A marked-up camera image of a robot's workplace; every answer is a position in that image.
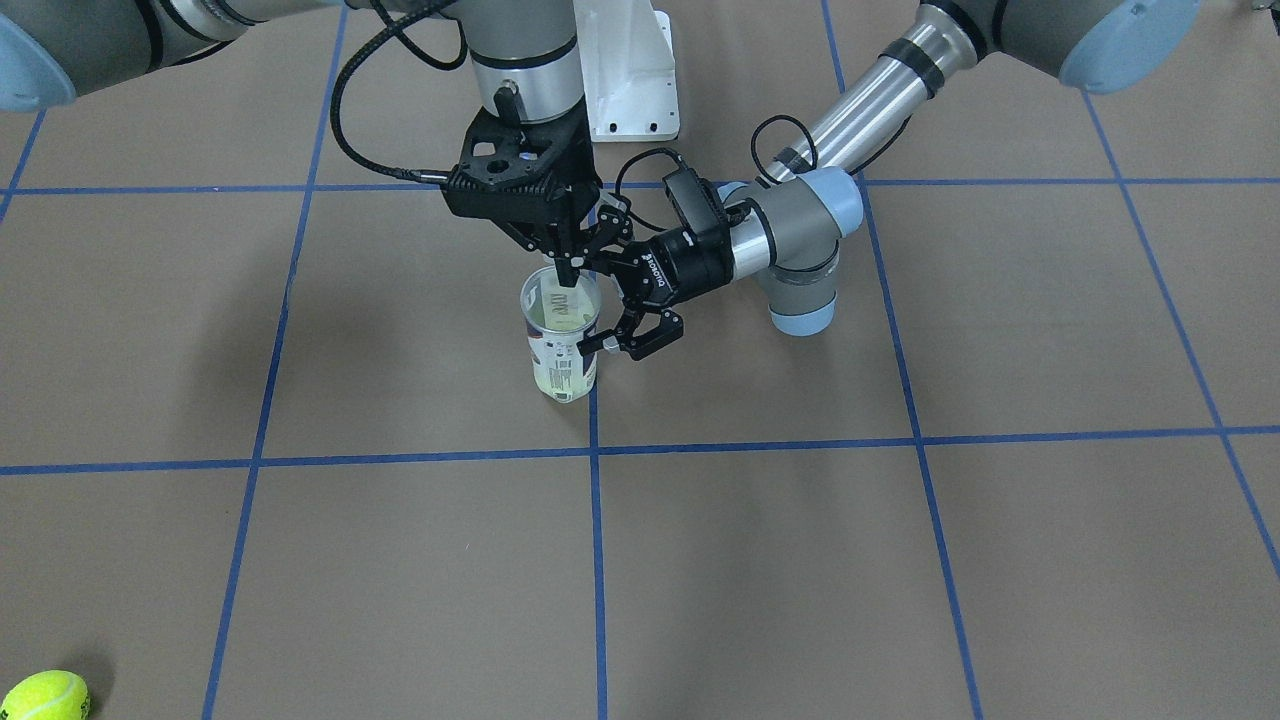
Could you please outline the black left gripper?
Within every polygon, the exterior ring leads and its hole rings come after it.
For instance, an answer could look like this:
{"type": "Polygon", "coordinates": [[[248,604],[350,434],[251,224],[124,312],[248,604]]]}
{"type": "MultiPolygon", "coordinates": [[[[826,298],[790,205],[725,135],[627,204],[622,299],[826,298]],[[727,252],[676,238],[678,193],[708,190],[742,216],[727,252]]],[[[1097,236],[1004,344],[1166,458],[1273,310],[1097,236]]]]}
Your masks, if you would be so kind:
{"type": "MultiPolygon", "coordinates": [[[[580,272],[603,273],[621,283],[645,283],[645,305],[677,305],[727,286],[733,278],[728,231],[672,229],[646,242],[637,236],[625,196],[602,196],[596,219],[586,231],[580,272]]],[[[617,323],[579,341],[582,357],[607,351],[634,361],[649,357],[684,336],[685,323],[671,309],[643,307],[620,293],[617,323]],[[639,333],[646,315],[657,327],[639,333]]]]}

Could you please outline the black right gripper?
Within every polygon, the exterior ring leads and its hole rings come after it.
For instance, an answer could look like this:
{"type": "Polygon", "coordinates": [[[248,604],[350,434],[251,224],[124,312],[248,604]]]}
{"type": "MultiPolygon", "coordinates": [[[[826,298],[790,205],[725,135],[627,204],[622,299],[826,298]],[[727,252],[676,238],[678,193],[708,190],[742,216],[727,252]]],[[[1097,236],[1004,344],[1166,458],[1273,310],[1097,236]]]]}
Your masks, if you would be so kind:
{"type": "Polygon", "coordinates": [[[596,204],[588,105],[520,127],[479,110],[442,192],[457,217],[495,222],[522,250],[554,263],[559,287],[573,288],[582,224],[596,204]]]}

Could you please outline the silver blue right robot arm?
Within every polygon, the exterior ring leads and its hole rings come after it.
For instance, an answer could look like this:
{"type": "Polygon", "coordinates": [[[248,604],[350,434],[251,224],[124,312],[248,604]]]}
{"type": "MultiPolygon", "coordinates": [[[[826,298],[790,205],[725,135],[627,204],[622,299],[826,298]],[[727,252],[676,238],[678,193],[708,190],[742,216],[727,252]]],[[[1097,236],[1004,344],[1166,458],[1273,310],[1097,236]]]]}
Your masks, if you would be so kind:
{"type": "Polygon", "coordinates": [[[321,15],[346,8],[372,15],[378,31],[335,73],[328,123],[339,150],[369,173],[440,188],[453,214],[493,223],[572,286],[602,183],[571,1],[5,1],[3,110],[67,106],[239,44],[273,70],[298,70],[285,32],[311,38],[321,15]],[[438,70],[474,69],[481,106],[449,169],[378,161],[346,133],[349,86],[390,45],[438,70]]]}

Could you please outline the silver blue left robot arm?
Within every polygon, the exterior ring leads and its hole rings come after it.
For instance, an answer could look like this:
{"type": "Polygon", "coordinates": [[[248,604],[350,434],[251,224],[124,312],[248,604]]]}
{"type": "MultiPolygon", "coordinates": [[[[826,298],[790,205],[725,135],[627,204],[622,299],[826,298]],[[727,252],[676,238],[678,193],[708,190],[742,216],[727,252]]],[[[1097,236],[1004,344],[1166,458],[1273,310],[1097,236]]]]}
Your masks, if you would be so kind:
{"type": "Polygon", "coordinates": [[[641,360],[684,333],[680,304],[754,278],[774,327],[805,337],[835,318],[841,241],[865,215],[856,176],[887,151],[947,81],[993,53],[1088,94],[1114,94],[1160,67],[1196,22],[1197,1],[923,1],[913,26],[861,78],[749,183],[714,187],[681,155],[664,190],[676,225],[634,240],[635,217],[612,193],[600,231],[620,231],[591,268],[623,310],[586,334],[579,354],[641,360]]]}

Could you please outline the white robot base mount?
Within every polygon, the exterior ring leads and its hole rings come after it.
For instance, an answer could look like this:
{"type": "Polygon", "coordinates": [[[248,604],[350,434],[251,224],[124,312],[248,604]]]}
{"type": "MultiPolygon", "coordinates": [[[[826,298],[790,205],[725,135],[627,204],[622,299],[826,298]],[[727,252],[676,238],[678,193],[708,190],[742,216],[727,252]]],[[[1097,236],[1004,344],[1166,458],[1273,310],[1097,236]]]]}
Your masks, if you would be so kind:
{"type": "Polygon", "coordinates": [[[681,131],[669,15],[652,1],[573,4],[591,141],[671,141],[681,131]]]}

